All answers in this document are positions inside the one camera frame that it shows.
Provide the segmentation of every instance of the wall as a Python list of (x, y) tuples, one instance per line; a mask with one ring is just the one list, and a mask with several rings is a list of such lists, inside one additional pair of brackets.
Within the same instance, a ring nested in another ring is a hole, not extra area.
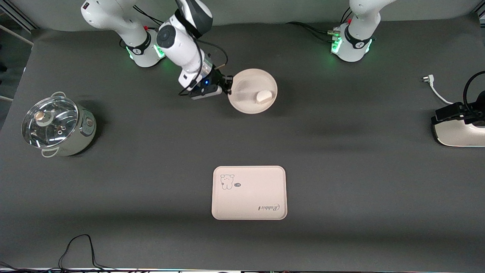
[[(340, 21), (348, 0), (203, 0), (214, 15), (214, 25), (234, 23), (285, 23), (288, 21)], [(63, 31), (92, 30), (81, 16), (84, 0), (11, 0), (42, 28)], [(470, 12), (480, 0), (399, 0), (381, 12), (383, 20), (453, 18)], [(174, 0), (140, 0), (138, 6), (160, 20), (168, 19)], [(136, 13), (142, 23), (153, 23)]]

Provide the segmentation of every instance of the green led light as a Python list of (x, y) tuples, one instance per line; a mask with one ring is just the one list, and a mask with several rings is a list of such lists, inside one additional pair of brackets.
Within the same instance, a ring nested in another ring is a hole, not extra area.
[(131, 52), (129, 51), (128, 47), (126, 47), (126, 51), (128, 51), (129, 58), (133, 60), (133, 56), (131, 55)]
[(165, 53), (163, 53), (163, 51), (160, 49), (160, 47), (158, 45), (153, 45), (153, 48), (157, 52), (157, 55), (160, 59), (165, 57)]
[(342, 38), (339, 37), (334, 43), (336, 45), (332, 46), (332, 52), (337, 53), (337, 52), (339, 52), (340, 45), (342, 45)]
[(369, 42), (369, 45), (367, 46), (367, 49), (365, 50), (365, 53), (369, 52), (369, 50), (371, 49), (371, 43), (372, 43), (372, 39)]

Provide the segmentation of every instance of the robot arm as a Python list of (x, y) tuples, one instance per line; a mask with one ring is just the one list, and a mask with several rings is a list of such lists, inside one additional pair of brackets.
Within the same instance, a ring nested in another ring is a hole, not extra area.
[(159, 28), (157, 44), (182, 67), (178, 82), (192, 99), (229, 93), (231, 77), (215, 69), (196, 39), (212, 27), (212, 13), (200, 0), (176, 0), (179, 9)]
[(351, 23), (334, 28), (331, 52), (346, 62), (357, 62), (369, 52), (372, 34), (381, 22), (380, 11), (396, 0), (350, 0)]
[(130, 57), (141, 67), (155, 65), (164, 57), (156, 47), (156, 32), (125, 14), (138, 0), (86, 0), (81, 14), (88, 24), (103, 30), (113, 30), (127, 45)]

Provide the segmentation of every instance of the pot handle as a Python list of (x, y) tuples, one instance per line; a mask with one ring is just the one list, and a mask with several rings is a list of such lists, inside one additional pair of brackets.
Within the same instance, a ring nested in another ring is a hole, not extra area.
[(59, 151), (59, 147), (53, 149), (42, 149), (41, 154), (45, 158), (51, 158), (57, 154)]
[(59, 91), (59, 92), (55, 92), (54, 94), (51, 95), (51, 97), (57, 97), (57, 96), (61, 96), (61, 97), (65, 97), (65, 93), (62, 92), (62, 91)]

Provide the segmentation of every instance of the gray tablecloth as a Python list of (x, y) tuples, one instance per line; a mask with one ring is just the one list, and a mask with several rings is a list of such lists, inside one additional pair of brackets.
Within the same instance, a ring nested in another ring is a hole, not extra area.
[[(443, 103), (420, 82), (433, 73), (461, 101), (484, 68), (478, 20), (384, 22), (376, 36), (350, 64), (298, 26), (214, 27), (204, 39), (229, 53), (224, 73), (261, 68), (278, 82), (275, 104), (250, 116), (223, 95), (178, 97), (180, 68), (137, 67), (113, 32), (37, 32), (0, 133), (0, 259), (51, 267), (89, 233), (98, 262), (119, 268), (485, 271), (485, 150), (433, 140)], [(55, 91), (99, 127), (80, 155), (44, 159), (20, 124)], [(223, 165), (283, 166), (286, 219), (215, 220)], [(86, 240), (71, 251), (65, 266), (90, 265)]]

